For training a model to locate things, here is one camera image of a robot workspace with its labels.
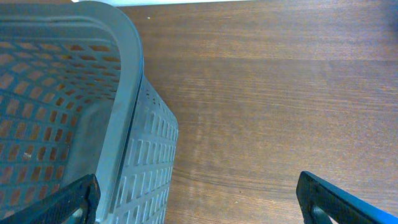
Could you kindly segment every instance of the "dark object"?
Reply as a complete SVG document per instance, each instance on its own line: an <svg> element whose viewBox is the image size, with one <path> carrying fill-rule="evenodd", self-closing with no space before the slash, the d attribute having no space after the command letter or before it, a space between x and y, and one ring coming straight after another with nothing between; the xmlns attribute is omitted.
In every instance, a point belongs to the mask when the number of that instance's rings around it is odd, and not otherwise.
<svg viewBox="0 0 398 224"><path fill-rule="evenodd" d="M373 207L323 179L303 171L296 188L306 224L398 223L398 218Z"/></svg>
<svg viewBox="0 0 398 224"><path fill-rule="evenodd" d="M0 224L62 223L68 218L67 223L94 223L100 196L95 175L86 175Z"/></svg>

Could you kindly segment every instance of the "wooden tabletop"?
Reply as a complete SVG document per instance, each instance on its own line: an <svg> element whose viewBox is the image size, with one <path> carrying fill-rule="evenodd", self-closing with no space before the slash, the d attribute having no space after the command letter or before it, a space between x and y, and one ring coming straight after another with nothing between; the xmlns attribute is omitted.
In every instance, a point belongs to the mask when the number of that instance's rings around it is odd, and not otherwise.
<svg viewBox="0 0 398 224"><path fill-rule="evenodd" d="M398 216L397 3L123 11L179 123L166 223L302 223L302 170Z"/></svg>

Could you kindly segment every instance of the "plastic basket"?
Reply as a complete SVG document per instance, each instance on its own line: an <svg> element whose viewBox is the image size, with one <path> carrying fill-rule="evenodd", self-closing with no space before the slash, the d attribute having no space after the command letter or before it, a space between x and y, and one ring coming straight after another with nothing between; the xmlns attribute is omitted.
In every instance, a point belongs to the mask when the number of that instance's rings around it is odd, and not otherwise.
<svg viewBox="0 0 398 224"><path fill-rule="evenodd" d="M120 10L2 5L0 111L0 219L95 173L98 222L164 222L178 124Z"/></svg>

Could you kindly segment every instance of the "laundry basket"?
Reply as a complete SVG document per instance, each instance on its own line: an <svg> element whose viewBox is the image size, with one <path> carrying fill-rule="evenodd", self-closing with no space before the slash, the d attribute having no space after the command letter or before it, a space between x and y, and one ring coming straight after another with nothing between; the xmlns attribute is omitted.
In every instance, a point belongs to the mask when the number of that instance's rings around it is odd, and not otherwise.
<svg viewBox="0 0 398 224"><path fill-rule="evenodd" d="M95 174L98 222L164 222L178 124L120 10L0 5L0 110L0 219Z"/></svg>

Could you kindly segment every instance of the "wood grain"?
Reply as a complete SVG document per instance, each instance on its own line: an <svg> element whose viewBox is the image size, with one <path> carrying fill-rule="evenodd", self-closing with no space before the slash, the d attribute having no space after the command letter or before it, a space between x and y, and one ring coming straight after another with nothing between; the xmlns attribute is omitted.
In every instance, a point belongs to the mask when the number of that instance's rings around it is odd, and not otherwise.
<svg viewBox="0 0 398 224"><path fill-rule="evenodd" d="M302 223L309 170L398 215L398 5L125 7L180 125L166 223Z"/></svg>

